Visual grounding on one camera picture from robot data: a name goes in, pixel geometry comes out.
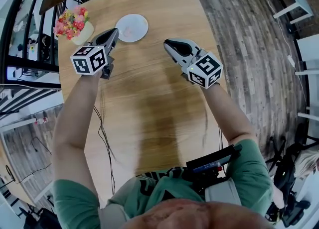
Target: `green shirt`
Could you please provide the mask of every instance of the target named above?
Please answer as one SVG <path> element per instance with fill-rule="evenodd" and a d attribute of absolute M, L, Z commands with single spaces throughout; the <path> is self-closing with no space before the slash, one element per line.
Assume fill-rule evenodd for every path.
<path fill-rule="evenodd" d="M 269 171 L 254 141 L 247 139 L 238 144 L 242 145 L 241 155 L 229 163 L 226 174 L 234 181 L 242 206 L 264 216 L 272 201 Z M 108 201 L 106 208 L 113 209 L 108 213 L 108 219 L 112 219 L 114 213 L 118 214 L 118 225 L 121 225 L 122 221 L 141 215 L 170 198 L 204 202 L 204 197 L 191 185 L 181 167 L 132 178 Z M 53 185 L 53 195 L 62 228 L 100 228 L 99 200 L 89 189 L 73 181 L 57 180 Z"/>

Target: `white plate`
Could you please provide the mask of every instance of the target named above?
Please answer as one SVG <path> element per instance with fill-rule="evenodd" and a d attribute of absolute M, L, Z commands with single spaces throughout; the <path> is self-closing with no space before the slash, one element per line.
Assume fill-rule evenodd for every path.
<path fill-rule="evenodd" d="M 119 39 L 124 42 L 135 42 L 148 32 L 149 23 L 142 15 L 129 14 L 123 16 L 115 25 L 119 30 Z"/>

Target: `flower pot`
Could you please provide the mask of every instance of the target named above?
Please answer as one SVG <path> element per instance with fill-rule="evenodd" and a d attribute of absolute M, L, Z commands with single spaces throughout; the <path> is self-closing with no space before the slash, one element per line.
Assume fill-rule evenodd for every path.
<path fill-rule="evenodd" d="M 73 37 L 71 40 L 73 41 L 75 45 L 82 45 L 91 37 L 93 32 L 94 32 L 93 25 L 89 21 L 87 21 L 84 25 L 84 28 L 80 32 L 80 35 L 77 37 L 76 36 Z"/>

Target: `floor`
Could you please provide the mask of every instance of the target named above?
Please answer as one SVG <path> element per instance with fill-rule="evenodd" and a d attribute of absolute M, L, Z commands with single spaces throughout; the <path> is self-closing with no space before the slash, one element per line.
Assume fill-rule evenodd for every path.
<path fill-rule="evenodd" d="M 22 182 L 27 193 L 34 199 L 52 181 L 51 143 L 57 116 L 62 105 L 39 112 L 32 117 L 44 118 L 49 121 L 45 124 L 27 124 L 4 132 L 5 143 L 16 167 L 17 180 Z M 47 196 L 51 191 L 43 194 L 36 202 L 37 208 L 46 207 L 51 210 Z"/>
<path fill-rule="evenodd" d="M 297 112 L 305 108 L 305 101 L 298 78 L 287 60 L 290 54 L 277 22 L 266 0 L 200 0 L 218 44 L 219 54 L 225 66 L 228 92 L 240 108 L 247 114 L 255 127 L 259 145 L 265 157 L 272 152 L 267 140 L 274 135 L 279 139 L 285 135 L 288 144 L 294 139 L 297 127 Z M 280 4 L 272 6 L 282 9 Z M 299 69 L 298 57 L 292 37 L 286 35 L 284 28 L 287 19 L 280 18 L 283 33 L 291 48 L 291 54 Z M 48 147 L 60 107 L 51 111 L 48 124 L 42 129 L 30 126 L 23 131 L 15 131 L 6 140 L 12 145 L 22 143 L 21 153 L 38 155 L 30 146 L 32 136 L 39 136 Z M 49 162 L 49 154 L 40 143 L 41 163 L 21 168 L 21 177 L 30 169 L 44 167 Z M 43 183 L 51 172 L 41 172 Z"/>

